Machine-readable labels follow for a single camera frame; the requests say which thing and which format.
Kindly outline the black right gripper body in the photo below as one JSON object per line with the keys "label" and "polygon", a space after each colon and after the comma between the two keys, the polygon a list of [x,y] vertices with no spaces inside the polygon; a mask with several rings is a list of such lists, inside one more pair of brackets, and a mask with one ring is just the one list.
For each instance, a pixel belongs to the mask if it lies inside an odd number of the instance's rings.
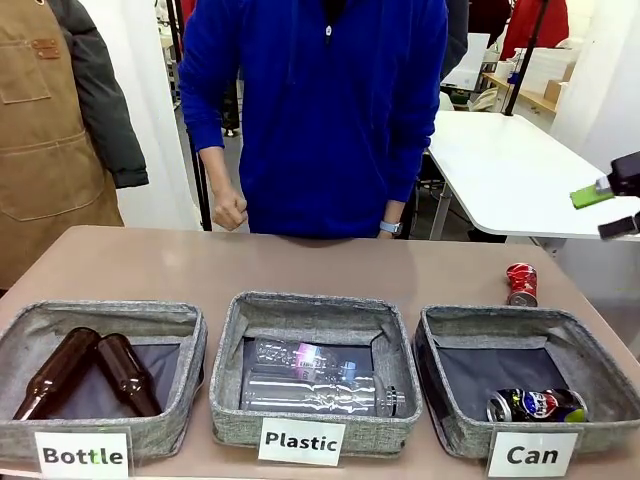
{"label": "black right gripper body", "polygon": [[608,181],[615,196],[640,197],[640,153],[613,160]]}

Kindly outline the crushed red can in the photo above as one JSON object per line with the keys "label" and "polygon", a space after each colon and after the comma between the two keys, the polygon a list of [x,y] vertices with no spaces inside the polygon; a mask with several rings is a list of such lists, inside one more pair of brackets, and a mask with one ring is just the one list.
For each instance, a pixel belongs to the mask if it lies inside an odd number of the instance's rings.
{"label": "crushed red can", "polygon": [[510,286],[507,304],[519,307],[537,307],[538,277],[535,268],[528,263],[514,263],[506,269]]}

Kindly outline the crushed dark Pepsi can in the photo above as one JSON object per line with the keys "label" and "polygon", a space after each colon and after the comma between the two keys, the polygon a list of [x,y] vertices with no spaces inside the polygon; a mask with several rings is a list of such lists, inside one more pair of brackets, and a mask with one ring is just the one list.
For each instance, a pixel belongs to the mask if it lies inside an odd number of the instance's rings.
{"label": "crushed dark Pepsi can", "polygon": [[584,423],[589,410],[584,399],[568,389],[497,390],[486,406],[490,422]]}

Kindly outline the clear bottle with pink label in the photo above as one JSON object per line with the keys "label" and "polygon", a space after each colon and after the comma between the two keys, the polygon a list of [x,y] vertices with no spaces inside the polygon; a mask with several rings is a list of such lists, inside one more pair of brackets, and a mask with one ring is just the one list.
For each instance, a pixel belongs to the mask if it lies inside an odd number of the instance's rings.
{"label": "clear bottle with pink label", "polygon": [[333,371],[352,380],[356,371],[356,363],[341,360],[336,349],[304,342],[258,338],[254,340],[254,357],[257,365],[287,368],[302,380],[315,380]]}

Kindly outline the large clear plastic bottle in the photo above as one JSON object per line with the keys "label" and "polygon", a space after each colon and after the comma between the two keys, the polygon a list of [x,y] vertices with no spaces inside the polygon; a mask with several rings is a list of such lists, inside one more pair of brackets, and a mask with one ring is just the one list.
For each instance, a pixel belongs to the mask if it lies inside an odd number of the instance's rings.
{"label": "large clear plastic bottle", "polygon": [[407,402],[404,392],[372,371],[253,369],[245,376],[240,407],[255,412],[400,418]]}

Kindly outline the brown glass bottle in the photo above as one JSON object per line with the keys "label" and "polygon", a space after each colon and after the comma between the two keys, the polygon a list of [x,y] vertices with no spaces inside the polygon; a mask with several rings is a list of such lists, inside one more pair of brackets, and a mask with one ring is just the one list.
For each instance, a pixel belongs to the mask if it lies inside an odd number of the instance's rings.
{"label": "brown glass bottle", "polygon": [[95,361],[115,397],[138,417],[162,413],[153,379],[129,340],[112,333],[96,344]]}
{"label": "brown glass bottle", "polygon": [[91,368],[100,340],[93,329],[71,330],[27,384],[13,419],[43,420],[65,404]]}

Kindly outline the grey basket labelled Plastic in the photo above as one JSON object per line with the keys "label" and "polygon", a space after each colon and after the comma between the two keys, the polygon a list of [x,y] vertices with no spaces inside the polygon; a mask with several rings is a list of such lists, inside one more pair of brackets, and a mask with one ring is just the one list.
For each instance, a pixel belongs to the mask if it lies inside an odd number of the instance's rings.
{"label": "grey basket labelled Plastic", "polygon": [[[304,342],[338,351],[356,370],[372,371],[406,396],[400,418],[310,415],[243,410],[242,386],[251,370],[292,373],[255,363],[258,338]],[[245,292],[236,296],[214,361],[209,388],[214,438],[222,444],[259,448],[264,418],[338,423],[346,426],[340,456],[400,454],[422,413],[422,400],[408,335],[398,309],[386,302],[335,296]]]}

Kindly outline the grey basket labelled Can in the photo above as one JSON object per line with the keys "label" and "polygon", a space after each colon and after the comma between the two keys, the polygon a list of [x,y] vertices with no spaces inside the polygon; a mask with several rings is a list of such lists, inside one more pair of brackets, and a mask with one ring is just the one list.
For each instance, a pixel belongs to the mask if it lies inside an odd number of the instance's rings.
{"label": "grey basket labelled Can", "polygon": [[[412,340],[437,435],[452,456],[489,457],[494,434],[579,434],[578,453],[622,445],[640,429],[640,390],[573,315],[513,306],[429,306]],[[586,402],[584,423],[490,422],[494,392],[568,389]]]}

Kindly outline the person's right hand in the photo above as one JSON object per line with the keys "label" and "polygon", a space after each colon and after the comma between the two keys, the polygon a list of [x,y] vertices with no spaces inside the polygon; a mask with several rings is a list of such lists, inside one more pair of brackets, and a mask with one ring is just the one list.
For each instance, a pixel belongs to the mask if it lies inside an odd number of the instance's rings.
{"label": "person's right hand", "polygon": [[213,191],[212,220],[227,231],[234,231],[247,221],[246,200],[231,186]]}

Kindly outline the white background table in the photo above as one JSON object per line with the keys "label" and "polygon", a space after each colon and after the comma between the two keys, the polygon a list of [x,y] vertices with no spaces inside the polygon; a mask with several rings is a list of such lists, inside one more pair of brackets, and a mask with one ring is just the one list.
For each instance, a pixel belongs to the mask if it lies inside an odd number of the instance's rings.
{"label": "white background table", "polygon": [[440,111],[430,152],[473,225],[490,234],[595,239],[598,225],[640,211],[633,197],[575,209],[571,192],[602,171],[518,115]]}

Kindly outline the wooden shelf board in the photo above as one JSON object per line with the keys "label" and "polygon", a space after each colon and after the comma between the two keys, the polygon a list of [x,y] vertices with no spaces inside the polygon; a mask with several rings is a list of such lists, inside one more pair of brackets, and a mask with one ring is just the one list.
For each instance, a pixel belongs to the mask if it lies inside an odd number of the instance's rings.
{"label": "wooden shelf board", "polygon": [[[511,92],[514,90],[515,86],[509,84],[505,79],[497,77],[494,73],[486,73],[483,72],[481,77],[486,80],[489,84],[497,87],[500,90],[505,90],[508,92],[507,96],[511,95]],[[540,95],[535,92],[531,92],[528,90],[520,90],[518,93],[518,101],[526,102],[531,107],[538,109],[540,111],[544,111],[551,115],[556,114],[557,106],[554,102],[549,101],[544,98],[543,95]]]}

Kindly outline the stack of white boxes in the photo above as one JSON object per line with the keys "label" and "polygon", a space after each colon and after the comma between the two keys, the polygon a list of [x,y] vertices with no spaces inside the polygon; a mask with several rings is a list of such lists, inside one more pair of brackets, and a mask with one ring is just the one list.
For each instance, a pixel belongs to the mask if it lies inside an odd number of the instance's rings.
{"label": "stack of white boxes", "polygon": [[521,89],[543,95],[551,80],[560,81],[567,68],[578,58],[571,49],[535,48],[531,55]]}

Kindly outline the white box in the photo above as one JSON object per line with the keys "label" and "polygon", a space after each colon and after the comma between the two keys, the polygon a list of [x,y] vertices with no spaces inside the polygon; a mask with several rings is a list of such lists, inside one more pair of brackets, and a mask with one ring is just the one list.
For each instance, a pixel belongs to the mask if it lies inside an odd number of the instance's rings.
{"label": "white box", "polygon": [[474,91],[487,51],[489,34],[469,33],[468,48],[460,63],[442,80],[442,87]]}

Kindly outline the white Plastic sign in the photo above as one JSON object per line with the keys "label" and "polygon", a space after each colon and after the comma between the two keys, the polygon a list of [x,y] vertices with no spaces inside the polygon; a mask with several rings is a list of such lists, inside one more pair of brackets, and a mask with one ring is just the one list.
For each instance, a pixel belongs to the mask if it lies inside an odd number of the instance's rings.
{"label": "white Plastic sign", "polygon": [[264,418],[258,459],[336,467],[346,426],[338,423]]}

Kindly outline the person in brown apron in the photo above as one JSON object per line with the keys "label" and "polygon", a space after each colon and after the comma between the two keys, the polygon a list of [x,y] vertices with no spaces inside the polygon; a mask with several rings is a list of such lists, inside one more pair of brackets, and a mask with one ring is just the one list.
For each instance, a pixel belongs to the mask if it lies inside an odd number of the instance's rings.
{"label": "person in brown apron", "polygon": [[79,0],[0,0],[0,294],[69,228],[120,227],[149,182],[107,46]]}

